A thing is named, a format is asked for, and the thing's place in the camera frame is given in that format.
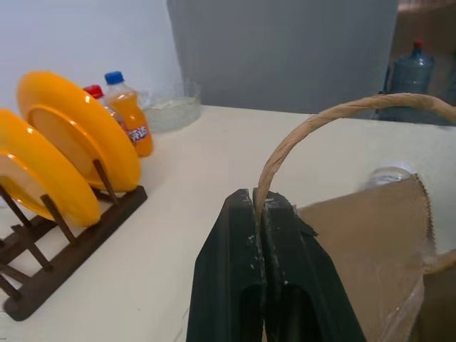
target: red bottle cap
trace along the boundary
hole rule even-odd
[[[88,87],[85,87],[84,90],[91,94],[94,98],[102,98],[103,97],[103,91],[101,90],[101,87],[98,84],[93,84]]]
[[[423,40],[422,39],[415,39],[413,41],[414,48],[423,48]]]

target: clear glass bowl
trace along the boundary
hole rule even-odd
[[[200,87],[191,81],[173,85],[161,93],[140,92],[140,107],[149,129],[154,132],[178,130],[201,116]]]

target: gray wall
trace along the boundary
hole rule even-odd
[[[316,113],[380,91],[397,0],[168,0],[203,103]]]

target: dish rack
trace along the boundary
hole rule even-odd
[[[107,193],[93,188],[92,190],[100,201],[109,202],[111,206],[101,215],[98,223],[86,228],[77,237],[68,228],[48,195],[41,196],[41,201],[54,221],[38,215],[28,220],[0,185],[1,196],[22,223],[12,226],[13,232],[7,238],[0,239],[0,288],[9,296],[4,303],[4,310],[13,320],[23,321],[35,312],[147,199],[142,186],[117,197],[100,161],[94,160],[93,165]],[[36,242],[55,227],[62,231],[69,244],[48,260],[36,246]],[[9,263],[26,249],[41,265],[33,276],[27,276],[9,266]],[[21,287],[16,289],[3,275],[18,281],[22,284]]]

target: wicker handle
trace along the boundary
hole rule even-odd
[[[452,122],[456,122],[456,107],[452,107],[442,100],[432,96],[409,93],[376,95],[370,98],[362,98],[343,105],[337,105],[310,117],[282,140],[263,168],[263,172],[261,173],[261,177],[258,181],[258,190],[255,202],[256,218],[258,222],[261,218],[264,201],[266,200],[269,188],[271,187],[272,178],[276,172],[279,171],[279,168],[284,162],[286,156],[297,143],[313,131],[319,129],[321,126],[324,126],[336,119],[349,118],[365,109],[382,109],[396,105],[431,110],[434,113],[451,120]]]

